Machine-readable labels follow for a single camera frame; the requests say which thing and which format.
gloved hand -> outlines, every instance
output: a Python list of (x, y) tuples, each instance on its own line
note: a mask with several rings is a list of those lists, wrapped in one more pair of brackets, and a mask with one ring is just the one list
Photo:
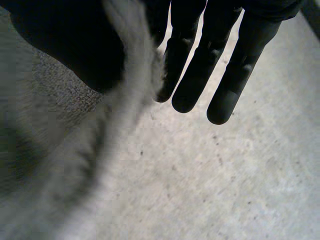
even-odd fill
[[(150, 29), (158, 45), (162, 42), (168, 20), (170, 0), (144, 0)], [(213, 124), (224, 124), (238, 99), (266, 44), (276, 35), (283, 20), (294, 17), (301, 0), (172, 0), (172, 34), (165, 50), (165, 85), (158, 101), (167, 101), (182, 74), (195, 41), (199, 17), (204, 12), (199, 46), (173, 97), (172, 105), (180, 113), (193, 109), (202, 94), (229, 34), (242, 9), (245, 9), (239, 38), (222, 80), (207, 109)]]

dark spot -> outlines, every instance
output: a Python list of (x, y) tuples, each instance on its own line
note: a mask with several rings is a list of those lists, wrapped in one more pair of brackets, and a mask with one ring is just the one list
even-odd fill
[(105, 105), (105, 111), (111, 113), (112, 112), (112, 108), (110, 105), (106, 104)]
[(64, 174), (70, 175), (71, 172), (72, 172), (71, 166), (66, 166), (65, 169), (64, 169)]
[(53, 198), (54, 201), (59, 202), (62, 197), (58, 193), (54, 193), (52, 195), (52, 198)]

floor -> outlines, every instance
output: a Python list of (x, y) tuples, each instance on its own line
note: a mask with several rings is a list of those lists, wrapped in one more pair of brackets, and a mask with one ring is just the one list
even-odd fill
[[(320, 43), (300, 13), (283, 22), (231, 119), (213, 125), (207, 107), (240, 20), (195, 108), (181, 114), (170, 101), (155, 103), (110, 162), (106, 233), (97, 239), (319, 239)], [(51, 85), (60, 106), (87, 112), (99, 101), (61, 64), (39, 57), (34, 77)]]

gray fur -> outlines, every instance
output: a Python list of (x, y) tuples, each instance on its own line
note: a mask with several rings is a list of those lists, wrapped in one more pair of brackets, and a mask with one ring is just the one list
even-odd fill
[[(78, 126), (53, 140), (34, 124), (35, 112), (28, 112), (35, 107), (32, 48), (17, 41), (1, 12), (1, 240), (96, 239), (88, 228), (99, 221), (97, 208), (103, 212), (99, 196), (106, 191), (101, 181), (106, 163), (160, 90), (163, 71), (141, 3), (104, 0), (103, 5), (125, 46), (123, 81)], [(60, 131), (55, 113), (37, 114), (47, 119), (48, 131)]]

